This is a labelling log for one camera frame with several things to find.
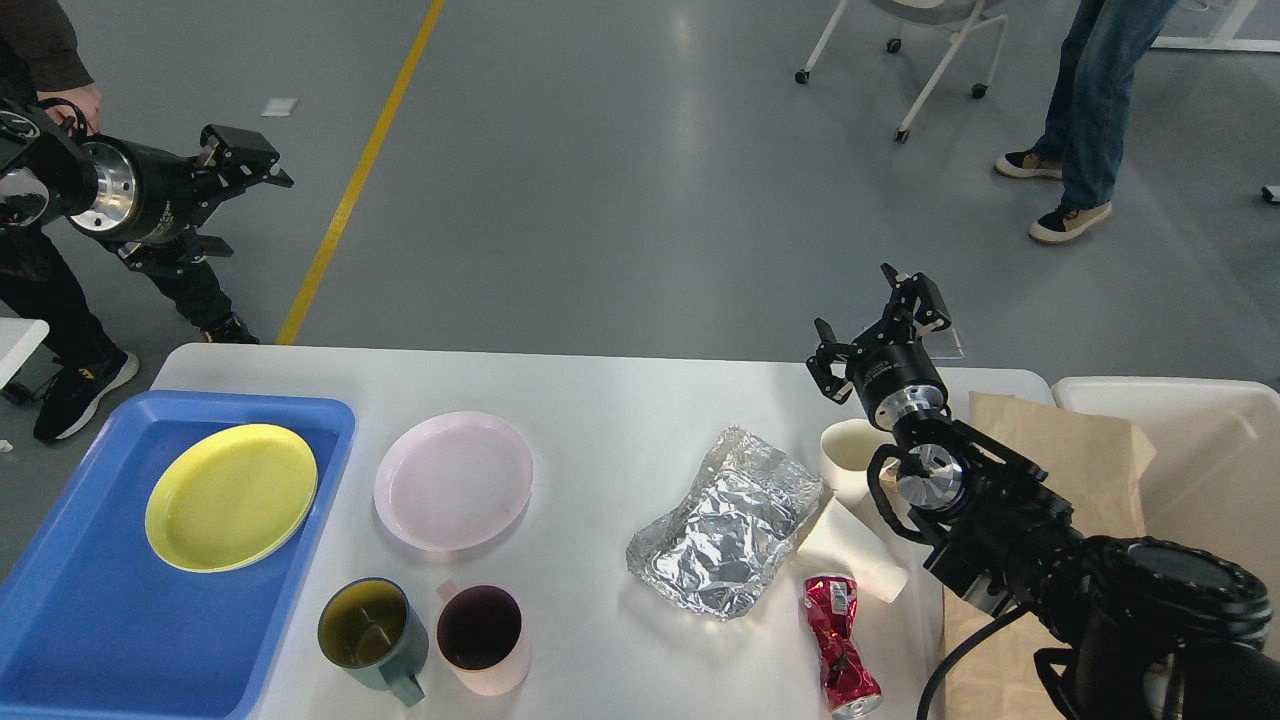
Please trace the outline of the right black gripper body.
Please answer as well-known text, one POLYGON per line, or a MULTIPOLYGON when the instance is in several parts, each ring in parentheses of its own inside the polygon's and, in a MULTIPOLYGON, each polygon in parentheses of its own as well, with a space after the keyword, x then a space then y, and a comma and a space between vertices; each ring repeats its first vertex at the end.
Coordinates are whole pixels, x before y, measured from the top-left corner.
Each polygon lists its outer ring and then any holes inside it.
POLYGON ((922 341, 854 345, 846 377, 879 430, 892 430, 910 413, 948 413, 948 391, 922 341))

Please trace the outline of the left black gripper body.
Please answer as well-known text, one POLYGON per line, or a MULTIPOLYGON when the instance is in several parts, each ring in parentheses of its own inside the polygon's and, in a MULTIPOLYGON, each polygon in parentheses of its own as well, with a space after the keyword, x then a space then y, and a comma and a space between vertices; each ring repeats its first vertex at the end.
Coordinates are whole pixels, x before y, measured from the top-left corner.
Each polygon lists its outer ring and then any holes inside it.
POLYGON ((195 229, 200 155, 179 156, 111 137, 88 140, 79 149, 96 190, 83 211, 68 217, 74 228, 114 243, 200 246, 195 229))

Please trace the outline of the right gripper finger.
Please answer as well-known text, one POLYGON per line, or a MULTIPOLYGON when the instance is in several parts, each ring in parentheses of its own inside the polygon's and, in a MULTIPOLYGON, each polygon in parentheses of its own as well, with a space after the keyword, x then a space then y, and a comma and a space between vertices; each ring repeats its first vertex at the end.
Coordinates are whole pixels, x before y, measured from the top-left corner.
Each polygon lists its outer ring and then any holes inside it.
POLYGON ((954 327, 952 314, 928 275, 902 273, 888 263, 882 263, 879 269, 891 288, 879 319, 881 345, 915 343, 954 327))
POLYGON ((837 341, 835 329, 822 318, 815 318, 813 323, 819 342, 814 354, 806 360, 806 369, 824 397, 836 404, 846 404, 858 396, 855 383, 845 374, 837 374, 835 365, 846 366, 849 359, 858 354, 859 342, 837 341))

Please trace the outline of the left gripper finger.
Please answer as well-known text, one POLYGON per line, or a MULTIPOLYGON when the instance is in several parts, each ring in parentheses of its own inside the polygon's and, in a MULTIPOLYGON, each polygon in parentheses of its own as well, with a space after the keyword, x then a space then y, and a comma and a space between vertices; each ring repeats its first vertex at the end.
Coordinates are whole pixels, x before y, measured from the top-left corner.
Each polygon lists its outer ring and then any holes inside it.
POLYGON ((261 133, 229 126, 205 126, 202 150, 195 159, 195 195, 200 201, 225 201, 259 183, 292 188, 279 167, 282 155, 261 133))
POLYGON ((131 272, 152 277, 186 277, 187 269, 207 258, 232 258, 234 249, 219 236, 180 232, 161 243, 129 241, 114 250, 131 272))

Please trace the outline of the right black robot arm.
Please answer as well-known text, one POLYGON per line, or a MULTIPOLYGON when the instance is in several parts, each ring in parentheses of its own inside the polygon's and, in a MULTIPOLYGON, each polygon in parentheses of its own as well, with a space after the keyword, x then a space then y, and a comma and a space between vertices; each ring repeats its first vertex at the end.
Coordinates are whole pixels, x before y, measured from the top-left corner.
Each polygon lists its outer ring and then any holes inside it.
POLYGON ((925 569, 989 615, 931 674, 916 716, 972 650, 1033 615, 1059 642, 1033 660, 1066 719, 1275 719, 1265 583, 1204 550, 1076 530, 1039 465, 952 415, 922 342, 951 327, 936 283, 881 270, 891 295, 879 319, 847 343, 817 320, 806 368, 827 398, 858 397, 891 437, 865 473, 879 516, 928 546, 925 569))

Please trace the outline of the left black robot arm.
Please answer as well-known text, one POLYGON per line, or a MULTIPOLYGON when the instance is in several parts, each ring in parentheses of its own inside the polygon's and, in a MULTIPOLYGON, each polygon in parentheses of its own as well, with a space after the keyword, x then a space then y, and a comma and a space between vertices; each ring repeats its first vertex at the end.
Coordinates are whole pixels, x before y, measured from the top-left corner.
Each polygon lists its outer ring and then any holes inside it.
POLYGON ((198 232, 223 202, 260 183, 294 183, 255 131, 205 126, 201 151, 186 158, 88 136, 83 122, 61 97, 3 100, 4 229, 64 217, 128 269, 177 278, 207 258, 233 255, 224 238, 198 232))

